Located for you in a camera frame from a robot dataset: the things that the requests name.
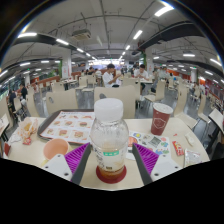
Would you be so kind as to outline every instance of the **column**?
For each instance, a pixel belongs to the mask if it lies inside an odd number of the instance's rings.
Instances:
[[[147,72],[149,75],[152,75],[154,71],[154,63],[153,63],[153,55],[152,55],[152,48],[146,48],[146,62],[147,62]]]

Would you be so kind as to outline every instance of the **snack package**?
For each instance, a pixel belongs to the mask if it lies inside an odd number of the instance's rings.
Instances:
[[[184,167],[192,166],[201,163],[200,153],[185,150],[185,165]]]
[[[175,151],[177,153],[178,156],[182,156],[184,155],[184,150],[183,148],[181,147],[180,143],[176,142],[176,141],[173,141],[173,146],[175,148]]]

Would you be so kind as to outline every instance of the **drink cup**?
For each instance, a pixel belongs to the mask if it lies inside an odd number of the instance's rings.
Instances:
[[[153,106],[153,120],[151,133],[153,135],[162,135],[173,109],[165,104],[155,103]]]

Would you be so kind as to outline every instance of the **bowl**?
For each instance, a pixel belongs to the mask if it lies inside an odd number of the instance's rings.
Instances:
[[[52,159],[57,154],[65,155],[69,150],[71,146],[68,144],[67,141],[61,138],[55,138],[50,140],[46,143],[44,146],[44,157],[47,160]]]

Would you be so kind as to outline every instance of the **cup lid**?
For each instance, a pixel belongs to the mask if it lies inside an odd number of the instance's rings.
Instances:
[[[171,108],[170,106],[168,106],[166,104],[155,103],[153,108],[161,113],[164,113],[164,114],[172,114],[173,113],[173,108]]]

